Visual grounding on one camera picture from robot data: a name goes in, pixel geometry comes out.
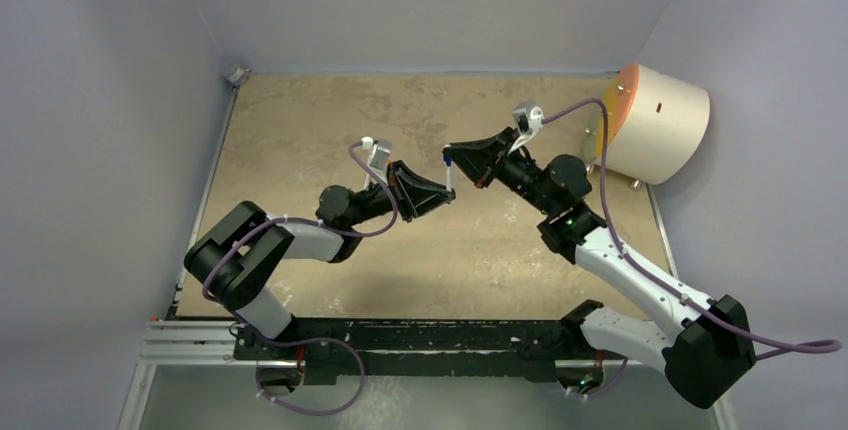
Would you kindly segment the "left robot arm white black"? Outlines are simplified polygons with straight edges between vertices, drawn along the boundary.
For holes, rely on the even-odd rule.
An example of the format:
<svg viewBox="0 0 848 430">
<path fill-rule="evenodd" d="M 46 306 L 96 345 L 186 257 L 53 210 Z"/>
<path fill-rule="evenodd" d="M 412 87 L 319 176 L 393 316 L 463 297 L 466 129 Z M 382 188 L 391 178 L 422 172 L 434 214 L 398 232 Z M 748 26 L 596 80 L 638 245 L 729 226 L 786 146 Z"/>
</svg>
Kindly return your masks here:
<svg viewBox="0 0 848 430">
<path fill-rule="evenodd" d="M 341 263 L 364 234 L 356 226 L 387 215 L 410 222 L 451 203 L 454 190 L 414 173 L 403 161 L 387 176 L 353 191 L 326 187 L 314 220 L 272 217 L 252 201 L 237 204 L 187 252 L 183 265 L 201 283 L 205 298 L 222 305 L 259 333 L 272 358 L 297 349 L 295 317 L 272 294 L 268 282 L 283 260 Z"/>
</svg>

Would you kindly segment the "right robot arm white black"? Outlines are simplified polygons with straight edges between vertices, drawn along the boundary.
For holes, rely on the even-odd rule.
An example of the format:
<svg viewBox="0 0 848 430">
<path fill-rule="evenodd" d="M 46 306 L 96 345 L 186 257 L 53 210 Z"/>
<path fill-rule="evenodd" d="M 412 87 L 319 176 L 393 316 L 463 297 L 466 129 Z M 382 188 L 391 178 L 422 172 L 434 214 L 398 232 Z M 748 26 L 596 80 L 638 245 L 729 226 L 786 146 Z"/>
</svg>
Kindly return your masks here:
<svg viewBox="0 0 848 430">
<path fill-rule="evenodd" d="M 537 226 L 554 254 L 598 276 L 635 304 L 646 320 L 585 302 L 567 316 L 564 349 L 576 357 L 611 351 L 661 372 L 700 409 L 712 407 L 756 363 L 744 306 L 715 299 L 659 268 L 618 238 L 610 221 L 584 201 L 592 189 L 583 161 L 560 154 L 540 167 L 513 145 L 507 127 L 488 139 L 450 143 L 442 154 L 477 188 L 498 181 L 544 214 Z"/>
</svg>

